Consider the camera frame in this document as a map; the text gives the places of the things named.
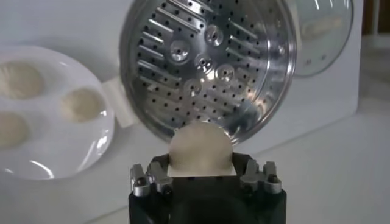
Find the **white plate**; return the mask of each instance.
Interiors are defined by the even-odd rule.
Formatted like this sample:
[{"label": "white plate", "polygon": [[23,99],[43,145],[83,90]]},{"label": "white plate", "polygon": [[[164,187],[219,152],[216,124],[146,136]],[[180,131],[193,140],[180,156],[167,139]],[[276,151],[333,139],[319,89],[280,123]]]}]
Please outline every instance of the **white plate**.
[{"label": "white plate", "polygon": [[[44,93],[29,100],[0,96],[0,110],[14,111],[27,121],[29,139],[12,149],[0,149],[0,171],[30,180],[66,178],[94,164],[113,137],[114,113],[100,81],[79,62],[58,52],[33,46],[0,48],[0,64],[25,61],[45,80]],[[89,122],[75,124],[59,111],[60,99],[77,88],[101,94],[105,111]]]}]

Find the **white countertop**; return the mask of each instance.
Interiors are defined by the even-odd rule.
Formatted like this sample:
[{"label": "white countertop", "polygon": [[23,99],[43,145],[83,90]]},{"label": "white countertop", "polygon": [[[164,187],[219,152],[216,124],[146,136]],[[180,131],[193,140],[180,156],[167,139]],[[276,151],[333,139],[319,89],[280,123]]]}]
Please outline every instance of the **white countertop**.
[{"label": "white countertop", "polygon": [[[374,81],[362,90],[353,117],[253,156],[277,163],[287,223],[389,223],[390,86]],[[124,208],[92,223],[128,222]]]}]

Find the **stainless steel steamer tray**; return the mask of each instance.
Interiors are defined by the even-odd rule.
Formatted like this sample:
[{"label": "stainless steel steamer tray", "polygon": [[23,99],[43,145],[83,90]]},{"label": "stainless steel steamer tray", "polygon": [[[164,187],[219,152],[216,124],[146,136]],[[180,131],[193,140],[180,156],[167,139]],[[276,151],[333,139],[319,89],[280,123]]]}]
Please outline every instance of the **stainless steel steamer tray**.
[{"label": "stainless steel steamer tray", "polygon": [[296,54],[282,0],[138,0],[122,32],[121,77],[138,117],[165,141],[197,120],[236,144],[277,111]]}]

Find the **dough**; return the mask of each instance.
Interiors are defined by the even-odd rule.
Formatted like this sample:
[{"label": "dough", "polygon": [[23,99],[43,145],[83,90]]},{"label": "dough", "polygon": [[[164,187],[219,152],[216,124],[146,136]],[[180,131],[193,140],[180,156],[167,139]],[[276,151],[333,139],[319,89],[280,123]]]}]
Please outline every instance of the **dough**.
[{"label": "dough", "polygon": [[6,149],[23,143],[27,139],[29,128],[20,115],[0,111],[0,149]]},{"label": "dough", "polygon": [[195,122],[181,128],[169,146],[171,168],[188,177],[230,175],[233,146],[214,124]]},{"label": "dough", "polygon": [[0,95],[11,99],[30,99],[43,92],[44,81],[39,72],[24,62],[0,65]]},{"label": "dough", "polygon": [[91,89],[77,89],[61,100],[61,112],[71,122],[90,121],[97,118],[101,111],[100,95]]}]

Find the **black machine base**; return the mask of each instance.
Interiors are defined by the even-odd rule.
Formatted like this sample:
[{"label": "black machine base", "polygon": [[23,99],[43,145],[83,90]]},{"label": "black machine base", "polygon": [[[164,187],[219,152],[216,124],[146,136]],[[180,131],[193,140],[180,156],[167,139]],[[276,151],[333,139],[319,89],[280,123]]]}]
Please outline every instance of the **black machine base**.
[{"label": "black machine base", "polygon": [[[150,171],[135,179],[129,196],[131,224],[285,224],[286,192],[276,176],[276,169],[258,166],[254,173],[248,155],[233,155],[236,176],[174,177],[171,184],[159,187]],[[168,170],[169,156],[153,159]]]}]

